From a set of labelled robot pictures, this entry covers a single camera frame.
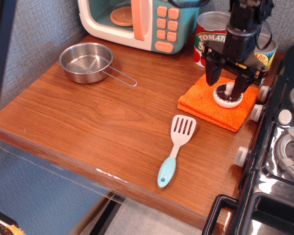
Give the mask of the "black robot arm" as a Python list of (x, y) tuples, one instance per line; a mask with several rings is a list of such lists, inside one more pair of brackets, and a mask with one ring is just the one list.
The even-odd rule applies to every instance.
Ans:
[(206, 60), (205, 75), (209, 86), (220, 78), (222, 69), (237, 75), (230, 94), (233, 100), (254, 83), (260, 82), (268, 71), (254, 51), (260, 48), (258, 38), (263, 23), (271, 16), (274, 3), (271, 0), (232, 0), (230, 20), (226, 25), (225, 41), (204, 41), (203, 58)]

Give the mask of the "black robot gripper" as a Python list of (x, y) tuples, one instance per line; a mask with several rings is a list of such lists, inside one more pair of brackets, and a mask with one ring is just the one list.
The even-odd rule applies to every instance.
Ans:
[(238, 76), (231, 94), (233, 100), (238, 100), (252, 83), (263, 83), (268, 68), (254, 55), (256, 47), (264, 50), (269, 46), (266, 44), (260, 48), (258, 45), (261, 29), (262, 24), (249, 30), (240, 30), (228, 23), (224, 43), (204, 41), (202, 57), (206, 60), (206, 82), (209, 86), (219, 80), (222, 69)]

